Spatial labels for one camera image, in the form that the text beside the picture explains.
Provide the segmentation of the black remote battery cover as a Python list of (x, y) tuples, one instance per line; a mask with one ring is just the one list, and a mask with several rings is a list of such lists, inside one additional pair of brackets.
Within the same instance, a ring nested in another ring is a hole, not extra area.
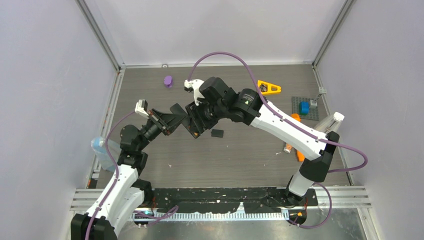
[(224, 137), (224, 131), (220, 129), (212, 129), (211, 130), (211, 136), (214, 138), (223, 138)]

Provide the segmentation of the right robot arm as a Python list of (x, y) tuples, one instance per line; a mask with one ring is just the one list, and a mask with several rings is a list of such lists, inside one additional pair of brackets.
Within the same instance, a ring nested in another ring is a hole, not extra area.
[(187, 79), (184, 90), (193, 93), (194, 101), (185, 107), (188, 119), (183, 125), (194, 138), (212, 129), (219, 120), (229, 119), (266, 131), (304, 155), (303, 163), (285, 189), (285, 199), (291, 205), (299, 205), (314, 183), (325, 180), (336, 150), (336, 146), (325, 141), (338, 142), (337, 133), (314, 130), (261, 99), (257, 91), (245, 88), (235, 92), (219, 77), (206, 81)]

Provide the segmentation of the black remote control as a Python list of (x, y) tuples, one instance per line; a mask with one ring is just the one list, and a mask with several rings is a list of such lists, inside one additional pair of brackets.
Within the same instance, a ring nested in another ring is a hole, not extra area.
[(183, 117), (181, 124), (193, 136), (193, 138), (197, 139), (201, 135), (198, 127), (195, 124), (194, 119), (178, 103), (172, 105), (170, 107), (170, 111), (173, 114)]

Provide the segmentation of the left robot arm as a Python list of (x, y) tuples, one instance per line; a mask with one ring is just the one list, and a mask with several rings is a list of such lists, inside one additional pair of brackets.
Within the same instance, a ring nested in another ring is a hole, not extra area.
[(148, 158), (143, 150), (160, 134), (172, 134), (186, 117), (182, 111), (163, 113), (151, 109), (141, 128), (129, 124), (121, 129), (120, 154), (112, 161), (113, 176), (94, 204), (72, 218), (72, 240), (116, 240), (136, 208), (153, 202), (151, 183), (140, 179)]

